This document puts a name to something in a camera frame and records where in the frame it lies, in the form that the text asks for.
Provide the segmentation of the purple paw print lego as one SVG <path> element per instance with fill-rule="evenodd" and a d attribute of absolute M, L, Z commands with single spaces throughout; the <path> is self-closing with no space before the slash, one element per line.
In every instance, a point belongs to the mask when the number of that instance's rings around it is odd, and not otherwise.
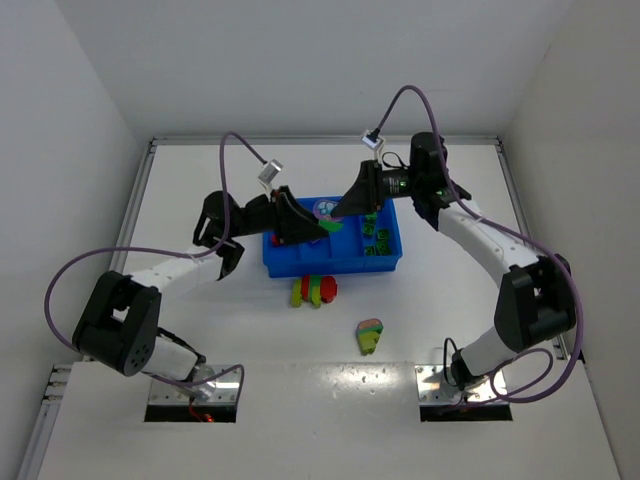
<path fill-rule="evenodd" d="M 312 208 L 312 213 L 319 221 L 341 222 L 341 217 L 334 217 L 332 212 L 338 202 L 331 199 L 319 199 Z"/>

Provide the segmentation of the green lego cluster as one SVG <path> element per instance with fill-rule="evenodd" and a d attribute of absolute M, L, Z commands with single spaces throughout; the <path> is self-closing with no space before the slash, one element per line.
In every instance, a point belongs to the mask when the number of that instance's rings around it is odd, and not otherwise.
<path fill-rule="evenodd" d="M 386 240 L 380 240 L 376 242 L 376 253 L 379 256 L 389 256 L 392 254 L 392 249 Z"/>

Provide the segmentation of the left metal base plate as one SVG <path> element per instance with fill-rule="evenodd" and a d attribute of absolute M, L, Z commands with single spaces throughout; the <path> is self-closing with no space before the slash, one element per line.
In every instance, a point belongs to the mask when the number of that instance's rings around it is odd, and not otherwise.
<path fill-rule="evenodd" d="M 235 423 L 244 384 L 241 366 L 196 367 L 191 381 L 213 377 L 195 387 L 176 387 L 153 380 L 144 415 L 146 423 Z"/>

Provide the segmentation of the striped red green lego stack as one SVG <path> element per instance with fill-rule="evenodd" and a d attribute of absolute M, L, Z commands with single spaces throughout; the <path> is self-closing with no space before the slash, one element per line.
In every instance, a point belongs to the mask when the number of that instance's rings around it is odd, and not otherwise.
<path fill-rule="evenodd" d="M 305 275 L 292 286 L 290 305 L 299 308 L 304 302 L 314 308 L 332 303 L 338 295 L 338 284 L 333 276 Z"/>

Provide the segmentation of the blue divided plastic bin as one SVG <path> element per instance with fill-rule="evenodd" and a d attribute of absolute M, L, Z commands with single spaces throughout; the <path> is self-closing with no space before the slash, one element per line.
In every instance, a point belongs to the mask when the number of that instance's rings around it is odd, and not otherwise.
<path fill-rule="evenodd" d="M 395 205 L 391 200 L 377 213 L 374 236 L 362 234 L 362 217 L 342 218 L 343 228 L 330 233 L 327 238 L 302 244 L 274 247 L 271 233 L 262 235 L 262 259 L 271 278 L 301 277 L 304 275 L 336 275 L 355 273 L 379 273 L 396 269 L 403 255 Z M 390 230 L 386 240 L 392 254 L 389 256 L 365 256 L 367 245 L 376 245 L 378 228 Z"/>

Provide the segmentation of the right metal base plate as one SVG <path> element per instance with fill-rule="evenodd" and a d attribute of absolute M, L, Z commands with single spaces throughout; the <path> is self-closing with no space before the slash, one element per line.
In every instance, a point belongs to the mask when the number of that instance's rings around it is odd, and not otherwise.
<path fill-rule="evenodd" d="M 487 377 L 463 390 L 445 380 L 442 365 L 417 365 L 415 377 L 422 422 L 513 420 L 509 403 L 495 394 Z"/>

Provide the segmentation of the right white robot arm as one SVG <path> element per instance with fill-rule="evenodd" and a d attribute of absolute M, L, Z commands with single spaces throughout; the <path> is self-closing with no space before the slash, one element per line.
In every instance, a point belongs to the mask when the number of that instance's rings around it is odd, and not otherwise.
<path fill-rule="evenodd" d="M 418 216 L 465 250 L 498 287 L 492 327 L 456 351 L 444 376 L 458 389 L 506 366 L 530 348 L 572 330 L 577 302 L 566 261 L 484 218 L 471 195 L 453 182 L 441 136 L 415 134 L 409 162 L 387 167 L 361 163 L 333 215 L 370 215 L 389 199 L 408 197 Z"/>

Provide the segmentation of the green curved lego piece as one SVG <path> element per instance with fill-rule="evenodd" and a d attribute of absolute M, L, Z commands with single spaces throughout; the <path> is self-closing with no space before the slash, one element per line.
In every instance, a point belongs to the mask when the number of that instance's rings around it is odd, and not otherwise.
<path fill-rule="evenodd" d="M 318 225 L 329 233 L 336 233 L 343 228 L 343 224 L 341 222 L 334 222 L 334 221 L 328 221 L 328 220 L 319 220 Z"/>

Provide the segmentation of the metal base plate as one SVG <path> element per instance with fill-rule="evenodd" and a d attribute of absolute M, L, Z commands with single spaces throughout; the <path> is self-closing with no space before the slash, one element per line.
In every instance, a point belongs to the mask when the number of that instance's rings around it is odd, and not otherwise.
<path fill-rule="evenodd" d="M 509 403 L 495 394 L 487 377 L 463 390 L 445 380 L 442 365 L 417 365 L 415 377 L 422 422 L 513 420 Z"/>
<path fill-rule="evenodd" d="M 235 423 L 244 384 L 241 366 L 196 367 L 191 381 L 213 377 L 195 387 L 176 387 L 153 380 L 144 415 L 146 423 Z"/>

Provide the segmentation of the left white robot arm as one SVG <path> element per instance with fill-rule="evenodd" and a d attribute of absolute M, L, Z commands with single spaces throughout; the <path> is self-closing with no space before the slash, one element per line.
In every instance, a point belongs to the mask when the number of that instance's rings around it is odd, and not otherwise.
<path fill-rule="evenodd" d="M 320 240 L 329 232 L 282 186 L 239 206 L 225 191 L 209 194 L 193 234 L 193 246 L 170 252 L 145 270 L 102 274 L 72 335 L 82 354 L 125 377 L 143 373 L 201 397 L 219 378 L 205 357 L 159 325 L 164 306 L 198 287 L 219 281 L 237 267 L 238 238 L 272 233 L 278 246 Z"/>

